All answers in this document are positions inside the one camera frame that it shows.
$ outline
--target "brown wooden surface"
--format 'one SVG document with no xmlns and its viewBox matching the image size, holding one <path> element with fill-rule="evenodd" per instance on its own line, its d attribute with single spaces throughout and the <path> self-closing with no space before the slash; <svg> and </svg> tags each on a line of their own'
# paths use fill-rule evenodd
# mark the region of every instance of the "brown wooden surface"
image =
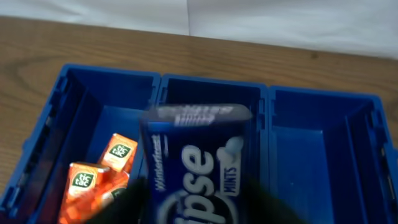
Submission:
<svg viewBox="0 0 398 224">
<path fill-rule="evenodd" d="M 398 61 L 0 17 L 0 193 L 64 63 L 379 95 L 398 146 Z"/>
</svg>

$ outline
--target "white backdrop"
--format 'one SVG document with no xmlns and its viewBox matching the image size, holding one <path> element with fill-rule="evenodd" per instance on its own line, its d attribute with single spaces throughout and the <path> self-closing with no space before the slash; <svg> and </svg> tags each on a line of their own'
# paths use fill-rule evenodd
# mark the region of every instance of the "white backdrop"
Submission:
<svg viewBox="0 0 398 224">
<path fill-rule="evenodd" d="M 0 15 L 398 58 L 397 0 L 0 0 Z"/>
</svg>

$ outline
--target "wood grain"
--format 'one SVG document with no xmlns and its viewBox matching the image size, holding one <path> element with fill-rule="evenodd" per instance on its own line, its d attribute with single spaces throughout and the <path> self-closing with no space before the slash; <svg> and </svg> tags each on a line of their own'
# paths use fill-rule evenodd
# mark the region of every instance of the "wood grain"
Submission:
<svg viewBox="0 0 398 224">
<path fill-rule="evenodd" d="M 0 192 L 64 63 L 367 92 L 398 146 L 398 62 L 180 35 L 0 17 Z"/>
</svg>

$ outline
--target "blue plastic bin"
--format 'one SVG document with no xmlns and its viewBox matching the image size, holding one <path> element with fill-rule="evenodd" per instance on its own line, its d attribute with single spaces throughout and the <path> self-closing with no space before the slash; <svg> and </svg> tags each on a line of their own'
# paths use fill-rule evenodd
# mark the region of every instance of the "blue plastic bin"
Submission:
<svg viewBox="0 0 398 224">
<path fill-rule="evenodd" d="M 380 99 L 257 83 L 67 65 L 0 198 L 0 223 L 55 223 L 68 164 L 96 162 L 113 133 L 139 141 L 151 104 L 241 103 L 253 113 L 246 173 L 309 223 L 397 223 L 397 158 Z"/>
</svg>

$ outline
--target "green tic tac label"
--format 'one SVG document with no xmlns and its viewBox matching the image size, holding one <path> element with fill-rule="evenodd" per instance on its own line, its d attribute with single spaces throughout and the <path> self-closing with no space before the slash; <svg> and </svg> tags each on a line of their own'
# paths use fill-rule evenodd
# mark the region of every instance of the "green tic tac label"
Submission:
<svg viewBox="0 0 398 224">
<path fill-rule="evenodd" d="M 116 157 L 123 158 L 127 154 L 129 154 L 130 150 L 131 150 L 130 147 L 124 146 L 122 144 L 117 144 L 113 146 L 110 153 Z"/>
<path fill-rule="evenodd" d="M 84 187 L 84 188 L 89 187 L 93 181 L 93 178 L 94 178 L 93 174 L 80 172 L 73 179 L 72 186 Z"/>
<path fill-rule="evenodd" d="M 116 189 L 116 190 L 114 190 L 114 191 L 112 191 L 111 192 L 111 194 L 112 194 L 112 197 L 113 198 L 116 198 L 116 197 L 118 197 L 122 192 L 124 192 L 126 189 L 124 189 L 124 188 L 119 188 L 119 189 Z"/>
</svg>

